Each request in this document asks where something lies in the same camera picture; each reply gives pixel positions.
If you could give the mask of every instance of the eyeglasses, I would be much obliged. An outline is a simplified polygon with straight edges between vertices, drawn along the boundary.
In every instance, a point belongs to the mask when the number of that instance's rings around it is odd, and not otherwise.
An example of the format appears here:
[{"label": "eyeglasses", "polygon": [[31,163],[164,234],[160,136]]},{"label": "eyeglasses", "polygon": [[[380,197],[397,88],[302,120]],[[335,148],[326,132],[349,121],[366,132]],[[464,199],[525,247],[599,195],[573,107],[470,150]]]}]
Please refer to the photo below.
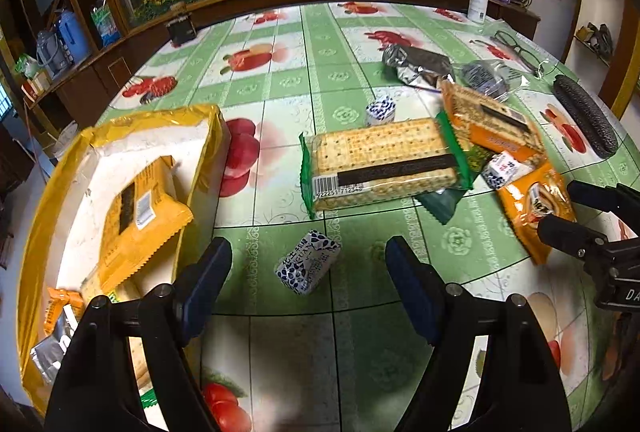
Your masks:
[{"label": "eyeglasses", "polygon": [[531,51],[525,49],[520,45],[520,43],[506,31],[498,30],[495,32],[495,35],[491,37],[492,40],[499,42],[507,46],[509,49],[513,50],[514,53],[518,55],[521,62],[531,71],[531,73],[538,79],[542,78],[547,72],[543,64],[548,64],[548,60],[543,60],[535,56]]}]

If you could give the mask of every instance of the fruit print tablecloth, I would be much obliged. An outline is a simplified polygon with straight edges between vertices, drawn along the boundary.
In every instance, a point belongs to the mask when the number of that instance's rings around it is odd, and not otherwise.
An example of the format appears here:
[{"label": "fruit print tablecloth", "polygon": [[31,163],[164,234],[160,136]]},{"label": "fruit print tablecloth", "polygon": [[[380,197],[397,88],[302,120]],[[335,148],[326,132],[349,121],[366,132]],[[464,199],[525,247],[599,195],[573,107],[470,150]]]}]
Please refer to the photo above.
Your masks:
[{"label": "fruit print tablecloth", "polygon": [[[543,80],[527,75],[492,41],[497,30],[547,60]],[[234,264],[204,336],[205,377],[239,396],[257,432],[392,430],[431,352],[414,333],[385,269],[386,240],[404,235],[446,282],[492,299],[512,292],[527,297],[560,352],[577,427],[611,376],[605,357],[613,314],[594,307],[593,283],[577,260],[554,252],[547,266],[533,266],[481,178],[446,226],[410,198],[325,212],[313,222],[306,216],[301,132],[362,126],[365,106],[383,93],[398,103],[396,120],[438,112],[436,95],[403,87],[380,62],[382,49],[394,42],[442,52],[453,62],[506,58],[530,80],[508,103],[538,122],[550,160],[566,181],[640,187],[640,155],[623,127],[610,116],[620,149],[601,160],[550,93],[556,74],[575,76],[504,22],[480,29],[462,14],[440,9],[311,4],[214,25],[179,49],[167,44],[101,121],[137,109],[213,102],[230,124],[234,144],[214,233],[231,242]],[[175,77],[175,87],[156,88],[163,96],[139,86],[165,76]],[[615,216],[576,210],[581,223],[610,240],[633,235]],[[339,240],[343,252],[316,291],[303,297],[284,287],[273,268],[311,229]],[[486,338],[478,338],[454,425],[469,418],[485,349]]]}]

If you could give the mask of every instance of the blue gripper pad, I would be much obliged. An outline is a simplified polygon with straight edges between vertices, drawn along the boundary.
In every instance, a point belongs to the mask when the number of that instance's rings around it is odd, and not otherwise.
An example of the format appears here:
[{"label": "blue gripper pad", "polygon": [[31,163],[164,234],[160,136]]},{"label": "blue gripper pad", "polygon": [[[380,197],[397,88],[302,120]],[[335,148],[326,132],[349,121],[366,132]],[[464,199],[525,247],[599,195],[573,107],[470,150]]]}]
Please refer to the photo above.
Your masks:
[{"label": "blue gripper pad", "polygon": [[415,332],[436,346],[444,319],[444,282],[433,266],[418,260],[404,237],[386,242],[385,262]]}]

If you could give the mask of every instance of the black textured object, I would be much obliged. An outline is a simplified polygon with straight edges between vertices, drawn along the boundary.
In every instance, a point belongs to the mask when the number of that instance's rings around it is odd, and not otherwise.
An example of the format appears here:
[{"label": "black textured object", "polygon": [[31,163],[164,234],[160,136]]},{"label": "black textured object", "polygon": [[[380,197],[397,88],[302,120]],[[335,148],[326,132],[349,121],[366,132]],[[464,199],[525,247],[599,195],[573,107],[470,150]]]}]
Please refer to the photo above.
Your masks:
[{"label": "black textured object", "polygon": [[554,96],[577,123],[594,152],[608,159],[618,151],[616,132],[589,93],[564,75],[554,81]]}]

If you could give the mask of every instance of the orange snack package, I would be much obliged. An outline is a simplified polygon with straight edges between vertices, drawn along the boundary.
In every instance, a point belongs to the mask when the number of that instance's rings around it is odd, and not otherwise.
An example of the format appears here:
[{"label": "orange snack package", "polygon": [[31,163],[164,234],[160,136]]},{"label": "orange snack package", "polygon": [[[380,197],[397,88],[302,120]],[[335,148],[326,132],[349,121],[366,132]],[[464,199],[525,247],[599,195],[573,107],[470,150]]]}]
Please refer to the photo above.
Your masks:
[{"label": "orange snack package", "polygon": [[103,293],[133,275],[193,219],[188,206],[175,200],[173,165],[170,156],[156,159],[111,203],[97,271]]},{"label": "orange snack package", "polygon": [[536,264],[546,264],[551,247],[538,237],[538,222],[555,215],[575,221],[562,176],[545,161],[532,173],[498,190],[502,207],[520,242]]},{"label": "orange snack package", "polygon": [[534,123],[497,100],[442,80],[444,108],[456,134],[496,153],[507,151],[517,161],[536,166],[545,145]]},{"label": "orange snack package", "polygon": [[71,304],[71,309],[73,309],[76,318],[80,320],[84,311],[84,302],[80,294],[75,291],[54,289],[52,287],[47,287],[47,290],[49,291],[49,302],[47,303],[47,311],[44,317],[44,332],[46,335],[50,335],[64,306]]}]

